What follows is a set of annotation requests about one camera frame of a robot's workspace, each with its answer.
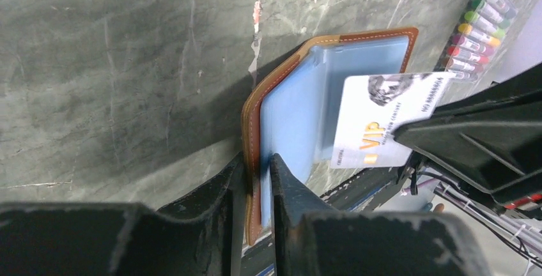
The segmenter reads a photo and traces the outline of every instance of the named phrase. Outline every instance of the marble tabletop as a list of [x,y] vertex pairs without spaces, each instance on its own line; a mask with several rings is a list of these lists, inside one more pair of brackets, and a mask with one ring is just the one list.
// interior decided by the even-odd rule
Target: marble tabletop
[[[244,100],[296,45],[416,26],[408,71],[427,72],[467,1],[0,0],[0,201],[159,207],[241,150]],[[537,2],[513,1],[495,65]],[[443,102],[489,82],[454,84]],[[356,170],[313,172],[320,194]]]

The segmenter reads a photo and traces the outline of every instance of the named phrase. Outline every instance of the card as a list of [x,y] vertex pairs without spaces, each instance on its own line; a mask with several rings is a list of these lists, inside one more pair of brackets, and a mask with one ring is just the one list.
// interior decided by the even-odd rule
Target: card
[[453,73],[351,76],[345,80],[331,168],[396,167],[412,149],[393,131],[431,116]]

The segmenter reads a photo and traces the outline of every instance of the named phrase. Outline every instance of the marker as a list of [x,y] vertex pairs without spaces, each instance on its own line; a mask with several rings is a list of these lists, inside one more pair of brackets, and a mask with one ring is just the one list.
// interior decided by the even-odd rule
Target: marker
[[446,68],[450,70],[459,70],[461,72],[476,72],[476,73],[484,71],[484,68],[481,65],[463,62],[453,57],[450,57],[449,59],[444,59],[444,60],[445,60],[443,62],[444,66],[446,66]]
[[510,20],[505,19],[500,13],[493,9],[492,6],[486,4],[483,0],[473,0],[470,3],[470,6],[482,15],[490,22],[493,22],[496,25],[499,25],[501,28],[508,28],[510,26]]
[[476,73],[460,72],[459,70],[447,70],[447,71],[454,74],[454,77],[453,77],[454,80],[461,80],[461,81],[478,80],[478,75]]
[[504,14],[504,16],[507,19],[513,19],[516,17],[517,13],[514,11],[514,9],[508,5],[507,0],[486,0],[490,5],[492,5],[497,11],[499,11],[501,14]]
[[463,49],[461,47],[450,47],[448,48],[448,55],[451,57],[454,57],[456,59],[461,59],[464,61],[471,61],[478,64],[487,64],[490,61],[490,58],[486,56],[481,56],[479,54],[475,54],[474,52],[470,52],[467,49]]
[[491,47],[498,47],[500,45],[500,41],[498,39],[487,35],[486,33],[483,33],[482,31],[472,27],[469,24],[460,24],[458,27],[458,31],[467,36],[470,36],[471,38],[475,38],[482,43],[486,43]]
[[460,34],[456,34],[454,35],[454,37],[452,37],[452,43],[465,49],[483,54],[484,56],[491,56],[495,53],[495,50],[493,48],[480,43],[476,43],[470,38],[467,38]]
[[503,29],[493,25],[489,20],[483,18],[482,16],[480,16],[480,14],[476,12],[468,11],[467,13],[465,13],[465,20],[498,39],[504,37],[505,32]]

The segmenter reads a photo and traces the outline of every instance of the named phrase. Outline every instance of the open wallet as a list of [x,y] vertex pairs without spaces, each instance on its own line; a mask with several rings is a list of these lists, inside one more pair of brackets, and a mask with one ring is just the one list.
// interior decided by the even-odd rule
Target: open wallet
[[331,158],[345,79],[403,73],[417,34],[404,27],[317,36],[256,86],[242,111],[249,245],[272,217],[271,156],[279,153],[306,183],[313,163]]

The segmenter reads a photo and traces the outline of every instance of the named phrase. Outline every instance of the green marker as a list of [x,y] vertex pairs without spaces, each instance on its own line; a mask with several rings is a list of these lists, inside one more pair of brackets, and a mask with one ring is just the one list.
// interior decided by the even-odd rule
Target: green marker
[[473,0],[471,2],[471,7],[478,12],[478,14],[485,17],[490,22],[498,25],[501,28],[508,28],[510,26],[510,21],[505,19],[497,10],[492,6],[487,4],[483,0]]
[[480,14],[476,12],[468,11],[467,13],[465,13],[465,20],[470,24],[475,25],[483,31],[486,31],[492,36],[498,38],[499,40],[504,37],[505,32],[503,29],[493,25],[489,20],[483,18],[482,16],[480,16]]

